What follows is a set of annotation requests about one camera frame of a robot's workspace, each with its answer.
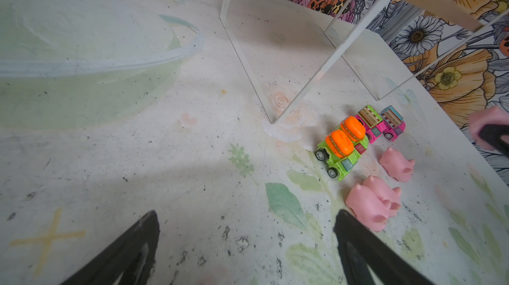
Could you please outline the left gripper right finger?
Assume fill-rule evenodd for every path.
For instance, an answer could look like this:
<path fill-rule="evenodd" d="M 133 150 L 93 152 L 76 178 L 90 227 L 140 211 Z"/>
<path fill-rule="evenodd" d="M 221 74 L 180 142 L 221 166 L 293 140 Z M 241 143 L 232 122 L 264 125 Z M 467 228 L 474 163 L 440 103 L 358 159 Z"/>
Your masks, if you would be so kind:
<path fill-rule="evenodd" d="M 334 233 L 347 284 L 374 284 L 373 275 L 382 284 L 432 283 L 347 210 L 337 214 Z"/>

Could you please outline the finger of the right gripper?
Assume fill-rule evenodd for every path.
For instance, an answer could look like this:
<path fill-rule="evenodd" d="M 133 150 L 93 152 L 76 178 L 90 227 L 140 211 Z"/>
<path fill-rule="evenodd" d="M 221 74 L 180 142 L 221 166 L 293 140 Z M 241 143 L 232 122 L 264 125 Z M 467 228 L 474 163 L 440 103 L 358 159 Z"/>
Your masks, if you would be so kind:
<path fill-rule="evenodd" d="M 481 129 L 479 137 L 505 157 L 508 157 L 508 126 L 488 124 Z"/>

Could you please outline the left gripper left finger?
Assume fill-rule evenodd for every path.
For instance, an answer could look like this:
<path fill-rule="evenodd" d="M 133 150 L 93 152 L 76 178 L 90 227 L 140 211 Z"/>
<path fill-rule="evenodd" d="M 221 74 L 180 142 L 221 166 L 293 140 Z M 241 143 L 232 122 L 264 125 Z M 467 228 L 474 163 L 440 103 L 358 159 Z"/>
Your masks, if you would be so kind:
<path fill-rule="evenodd" d="M 151 210 L 63 284 L 146 284 L 159 236 L 158 216 Z"/>

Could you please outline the pink pig toy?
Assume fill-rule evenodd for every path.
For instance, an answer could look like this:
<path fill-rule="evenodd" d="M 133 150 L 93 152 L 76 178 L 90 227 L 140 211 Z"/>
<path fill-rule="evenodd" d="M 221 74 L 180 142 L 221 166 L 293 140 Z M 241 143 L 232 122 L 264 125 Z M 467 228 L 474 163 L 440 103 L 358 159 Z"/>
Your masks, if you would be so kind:
<path fill-rule="evenodd" d="M 402 189 L 400 187 L 391 188 L 381 178 L 377 176 L 369 176 L 363 182 L 363 185 L 368 187 L 375 196 L 383 203 L 388 210 L 389 217 L 395 217 L 402 207 L 401 194 Z"/>
<path fill-rule="evenodd" d="M 496 148 L 484 139 L 481 139 L 480 133 L 483 127 L 487 125 L 508 126 L 508 112 L 499 106 L 477 111 L 468 116 L 469 132 L 477 145 L 482 149 L 494 151 Z"/>
<path fill-rule="evenodd" d="M 355 217 L 372 231 L 382 231 L 389 218 L 388 208 L 368 187 L 356 184 L 350 191 L 345 202 Z"/>
<path fill-rule="evenodd" d="M 400 151 L 389 147 L 379 159 L 388 176 L 399 182 L 408 182 L 414 173 L 416 161 L 408 160 Z"/>

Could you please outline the green orange mixer truck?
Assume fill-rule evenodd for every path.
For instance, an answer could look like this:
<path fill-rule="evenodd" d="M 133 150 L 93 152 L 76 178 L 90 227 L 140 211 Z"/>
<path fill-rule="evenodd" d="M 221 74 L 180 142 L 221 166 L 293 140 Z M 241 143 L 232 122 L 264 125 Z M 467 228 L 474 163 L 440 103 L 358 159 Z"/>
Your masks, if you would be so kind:
<path fill-rule="evenodd" d="M 368 149 L 369 140 L 365 127 L 355 116 L 345 118 L 339 128 L 352 141 L 359 155 L 362 155 Z"/>
<path fill-rule="evenodd" d="M 327 164 L 327 173 L 342 181 L 358 163 L 361 155 L 343 130 L 334 130 L 318 144 L 314 153 L 319 161 Z"/>

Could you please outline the two-tier bamboo white shelf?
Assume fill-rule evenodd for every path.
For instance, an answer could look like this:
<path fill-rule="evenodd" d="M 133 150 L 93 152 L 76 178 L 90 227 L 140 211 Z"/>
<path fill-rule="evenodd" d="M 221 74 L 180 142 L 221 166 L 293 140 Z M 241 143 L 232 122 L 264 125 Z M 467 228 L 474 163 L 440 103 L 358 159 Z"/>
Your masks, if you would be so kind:
<path fill-rule="evenodd" d="M 352 25 L 305 7 L 306 0 L 231 0 L 225 12 L 227 30 L 240 52 L 244 71 L 254 84 L 242 88 L 230 108 L 268 110 L 288 126 L 318 115 L 328 104 L 353 111 L 364 102 L 393 105 L 410 126 L 433 124 L 428 110 L 446 113 L 459 127 L 470 114 L 491 106 L 508 109 L 508 57 L 501 51 L 508 37 L 508 18 L 487 14 L 493 29 L 449 52 L 440 45 L 417 57 L 364 31 L 331 66 L 312 97 L 286 108 Z"/>

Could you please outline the pink teal toy truck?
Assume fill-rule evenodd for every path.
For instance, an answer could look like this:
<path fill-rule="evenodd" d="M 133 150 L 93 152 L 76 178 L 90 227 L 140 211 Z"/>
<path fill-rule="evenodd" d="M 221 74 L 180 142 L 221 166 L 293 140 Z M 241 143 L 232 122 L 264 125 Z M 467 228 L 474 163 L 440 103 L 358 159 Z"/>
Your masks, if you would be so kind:
<path fill-rule="evenodd" d="M 393 106 L 388 106 L 381 112 L 384 122 L 387 124 L 384 136 L 386 139 L 394 142 L 402 135 L 406 129 L 404 118 Z"/>

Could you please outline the pink green toy truck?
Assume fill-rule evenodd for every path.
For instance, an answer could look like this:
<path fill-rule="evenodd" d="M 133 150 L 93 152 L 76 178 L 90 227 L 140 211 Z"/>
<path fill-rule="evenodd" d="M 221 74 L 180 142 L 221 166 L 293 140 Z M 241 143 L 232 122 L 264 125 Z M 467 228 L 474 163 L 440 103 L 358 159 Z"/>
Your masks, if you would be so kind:
<path fill-rule="evenodd" d="M 370 144 L 373 144 L 387 128 L 382 116 L 371 105 L 359 110 L 355 117 L 364 126 Z"/>

